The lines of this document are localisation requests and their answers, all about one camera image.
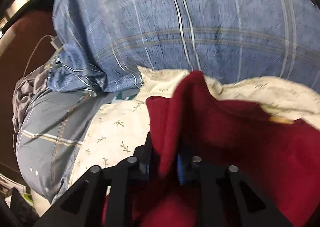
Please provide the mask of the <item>dark red garment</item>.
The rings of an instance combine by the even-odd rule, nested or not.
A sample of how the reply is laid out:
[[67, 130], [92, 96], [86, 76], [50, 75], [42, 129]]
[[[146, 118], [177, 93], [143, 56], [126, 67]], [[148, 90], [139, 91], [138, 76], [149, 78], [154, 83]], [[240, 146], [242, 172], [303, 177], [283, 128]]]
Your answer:
[[319, 226], [317, 129], [276, 122], [253, 102], [217, 100], [198, 71], [146, 107], [153, 154], [150, 179], [132, 196], [138, 226], [196, 226], [196, 190], [180, 184], [178, 154], [237, 166], [292, 226]]

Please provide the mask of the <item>grey-blue plaid bed sheet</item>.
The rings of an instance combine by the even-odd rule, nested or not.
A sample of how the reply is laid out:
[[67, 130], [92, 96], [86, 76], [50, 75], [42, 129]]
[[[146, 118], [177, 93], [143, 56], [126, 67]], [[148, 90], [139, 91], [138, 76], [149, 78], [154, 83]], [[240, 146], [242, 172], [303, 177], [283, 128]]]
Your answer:
[[24, 181], [37, 194], [56, 202], [70, 175], [89, 125], [104, 104], [129, 100], [139, 89], [92, 97], [86, 91], [44, 90], [31, 99], [20, 126], [16, 156]]

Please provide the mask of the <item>cream leaf-print pillow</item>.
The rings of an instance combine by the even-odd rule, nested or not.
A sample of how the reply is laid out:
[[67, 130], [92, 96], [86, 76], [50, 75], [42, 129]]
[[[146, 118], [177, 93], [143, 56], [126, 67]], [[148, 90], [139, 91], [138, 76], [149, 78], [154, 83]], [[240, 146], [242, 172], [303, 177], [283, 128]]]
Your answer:
[[[94, 116], [69, 180], [72, 186], [90, 167], [116, 165], [143, 145], [150, 128], [145, 101], [150, 96], [170, 98], [187, 70], [159, 70], [139, 67], [144, 85], [131, 100], [104, 104]], [[303, 119], [319, 128], [319, 94], [302, 84], [278, 77], [255, 77], [235, 84], [221, 84], [205, 77], [210, 94], [218, 100], [244, 100], [258, 104], [276, 117]]]

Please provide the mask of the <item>grey crumpled cloth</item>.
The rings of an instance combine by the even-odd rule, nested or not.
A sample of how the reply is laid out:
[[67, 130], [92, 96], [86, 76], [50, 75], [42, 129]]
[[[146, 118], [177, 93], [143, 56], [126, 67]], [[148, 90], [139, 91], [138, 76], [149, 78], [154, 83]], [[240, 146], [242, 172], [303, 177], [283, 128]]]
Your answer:
[[12, 96], [12, 123], [15, 133], [17, 133], [22, 126], [26, 110], [33, 97], [47, 89], [48, 74], [49, 65], [44, 64], [16, 83]]

